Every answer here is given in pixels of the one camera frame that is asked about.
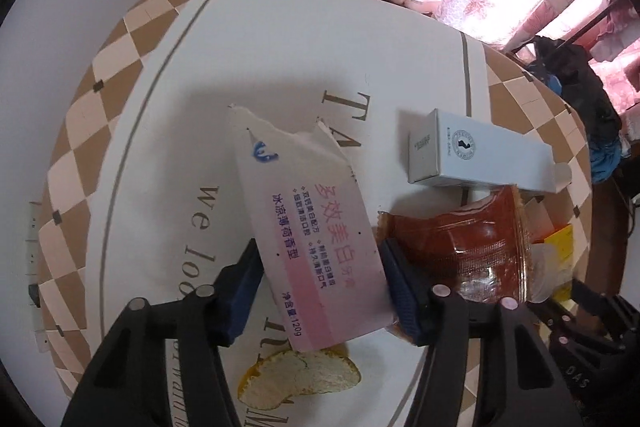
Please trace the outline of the brown snack packet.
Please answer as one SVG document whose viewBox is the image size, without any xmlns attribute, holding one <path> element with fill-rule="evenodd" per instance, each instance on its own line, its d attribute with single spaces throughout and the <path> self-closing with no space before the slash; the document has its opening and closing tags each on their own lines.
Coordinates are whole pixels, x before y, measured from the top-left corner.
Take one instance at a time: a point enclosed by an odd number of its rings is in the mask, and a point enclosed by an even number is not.
<svg viewBox="0 0 640 427">
<path fill-rule="evenodd" d="M 474 303 L 529 296 L 530 240 L 514 185 L 433 218 L 381 212 L 378 239 L 393 239 L 411 268 Z"/>
</svg>

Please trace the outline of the white blue long box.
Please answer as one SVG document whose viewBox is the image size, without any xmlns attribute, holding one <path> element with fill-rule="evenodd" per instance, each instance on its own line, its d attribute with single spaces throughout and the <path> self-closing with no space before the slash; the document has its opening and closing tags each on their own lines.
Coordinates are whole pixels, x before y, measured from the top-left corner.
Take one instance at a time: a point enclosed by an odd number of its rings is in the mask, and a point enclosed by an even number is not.
<svg viewBox="0 0 640 427">
<path fill-rule="evenodd" d="M 552 147 L 503 127 L 434 109 L 409 132 L 408 180 L 431 186 L 514 185 L 555 194 L 572 181 Z"/>
</svg>

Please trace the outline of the white wall socket strip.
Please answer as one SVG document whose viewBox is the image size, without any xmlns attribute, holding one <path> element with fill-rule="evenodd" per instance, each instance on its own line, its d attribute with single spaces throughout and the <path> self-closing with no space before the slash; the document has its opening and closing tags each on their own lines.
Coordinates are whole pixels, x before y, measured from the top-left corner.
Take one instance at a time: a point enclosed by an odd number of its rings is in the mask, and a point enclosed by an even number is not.
<svg viewBox="0 0 640 427">
<path fill-rule="evenodd" d="M 29 299 L 29 310 L 32 312 L 32 329 L 34 330 L 35 342 L 40 353 L 50 350 L 49 340 L 44 329 L 40 295 L 38 288 L 38 263 L 39 263 L 39 239 L 38 239 L 38 219 L 42 209 L 41 202 L 29 202 L 28 228 L 25 239 L 26 244 L 26 277 L 27 294 Z"/>
</svg>

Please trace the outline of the clear plastic cup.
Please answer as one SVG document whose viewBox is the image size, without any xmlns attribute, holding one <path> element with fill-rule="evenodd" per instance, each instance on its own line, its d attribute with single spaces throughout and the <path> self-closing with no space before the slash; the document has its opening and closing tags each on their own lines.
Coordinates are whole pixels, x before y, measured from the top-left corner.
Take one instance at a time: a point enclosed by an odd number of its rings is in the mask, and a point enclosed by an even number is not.
<svg viewBox="0 0 640 427">
<path fill-rule="evenodd" d="M 570 299 L 573 280 L 573 254 L 564 253 L 553 244 L 533 244 L 527 277 L 529 303 L 543 303 L 550 298 L 566 301 Z"/>
</svg>

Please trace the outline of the blue black clothes pile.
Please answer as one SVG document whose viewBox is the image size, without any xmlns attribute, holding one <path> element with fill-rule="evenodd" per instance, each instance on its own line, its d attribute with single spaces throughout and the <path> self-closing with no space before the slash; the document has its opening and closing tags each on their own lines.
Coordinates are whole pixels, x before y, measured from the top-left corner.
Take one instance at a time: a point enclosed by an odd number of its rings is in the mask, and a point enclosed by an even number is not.
<svg viewBox="0 0 640 427">
<path fill-rule="evenodd" d="M 532 43 L 536 58 L 528 69 L 544 79 L 558 80 L 560 97 L 576 110 L 586 130 L 591 180 L 594 184 L 606 181 L 622 159 L 622 120 L 589 65 L 590 55 L 582 46 L 563 40 L 535 36 Z"/>
</svg>

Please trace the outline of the pink white toothpaste box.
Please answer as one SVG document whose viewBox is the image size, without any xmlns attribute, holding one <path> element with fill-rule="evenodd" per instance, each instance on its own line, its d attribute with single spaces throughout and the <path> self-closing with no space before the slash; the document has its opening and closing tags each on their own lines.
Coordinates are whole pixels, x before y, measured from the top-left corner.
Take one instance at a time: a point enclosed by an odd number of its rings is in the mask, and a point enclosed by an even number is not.
<svg viewBox="0 0 640 427">
<path fill-rule="evenodd" d="M 354 170 L 323 122 L 280 130 L 247 108 L 229 121 L 262 265 L 297 351 L 384 329 L 394 310 Z"/>
</svg>

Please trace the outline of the checkered table cloth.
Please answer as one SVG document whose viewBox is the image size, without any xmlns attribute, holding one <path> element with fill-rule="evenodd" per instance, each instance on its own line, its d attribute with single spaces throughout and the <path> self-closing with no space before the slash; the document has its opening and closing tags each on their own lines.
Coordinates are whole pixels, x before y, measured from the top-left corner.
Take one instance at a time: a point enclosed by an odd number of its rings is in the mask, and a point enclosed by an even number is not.
<svg viewBox="0 0 640 427">
<path fill-rule="evenodd" d="M 67 426 L 578 426 L 585 118 L 376 0 L 143 0 L 39 230 Z"/>
</svg>

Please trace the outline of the black clothes rack pole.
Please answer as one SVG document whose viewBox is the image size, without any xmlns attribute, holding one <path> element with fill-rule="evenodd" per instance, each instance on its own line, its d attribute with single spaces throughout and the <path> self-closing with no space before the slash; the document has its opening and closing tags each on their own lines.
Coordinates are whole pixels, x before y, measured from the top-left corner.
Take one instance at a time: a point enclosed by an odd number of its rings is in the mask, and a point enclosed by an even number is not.
<svg viewBox="0 0 640 427">
<path fill-rule="evenodd" d="M 567 39 L 564 39 L 561 43 L 561 46 L 568 46 L 569 44 L 574 43 L 579 38 L 582 38 L 587 32 L 589 32 L 592 28 L 595 28 L 600 24 L 601 20 L 605 20 L 612 11 L 614 11 L 620 4 L 624 4 L 625 0 L 613 0 L 610 2 L 603 10 L 597 12 L 596 15 L 590 17 L 582 26 L 580 26 L 576 31 L 574 31 Z M 537 34 L 533 35 L 533 37 L 529 37 L 527 40 L 519 43 L 517 46 L 506 46 L 502 52 L 505 54 L 513 53 L 515 54 L 524 46 L 527 46 L 529 43 L 533 43 Z"/>
</svg>

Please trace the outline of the yellow fruit peel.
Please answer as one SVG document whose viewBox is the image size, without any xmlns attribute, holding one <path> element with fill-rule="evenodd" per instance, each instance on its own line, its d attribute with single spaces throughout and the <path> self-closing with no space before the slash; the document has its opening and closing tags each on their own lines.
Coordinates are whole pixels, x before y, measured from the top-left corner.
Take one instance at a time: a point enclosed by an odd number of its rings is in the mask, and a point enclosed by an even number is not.
<svg viewBox="0 0 640 427">
<path fill-rule="evenodd" d="M 342 349 L 279 351 L 247 369 L 236 396 L 251 409 L 271 411 L 306 395 L 342 392 L 360 384 L 357 365 Z"/>
</svg>

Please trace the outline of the yellow red box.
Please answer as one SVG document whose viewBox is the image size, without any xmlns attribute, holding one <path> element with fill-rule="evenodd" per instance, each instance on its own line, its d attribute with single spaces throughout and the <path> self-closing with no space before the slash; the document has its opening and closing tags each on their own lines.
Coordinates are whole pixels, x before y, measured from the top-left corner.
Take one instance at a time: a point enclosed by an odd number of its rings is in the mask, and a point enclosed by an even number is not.
<svg viewBox="0 0 640 427">
<path fill-rule="evenodd" d="M 555 231 L 546 237 L 541 243 L 548 243 L 558 246 L 564 253 L 574 253 L 574 234 L 573 225 Z"/>
</svg>

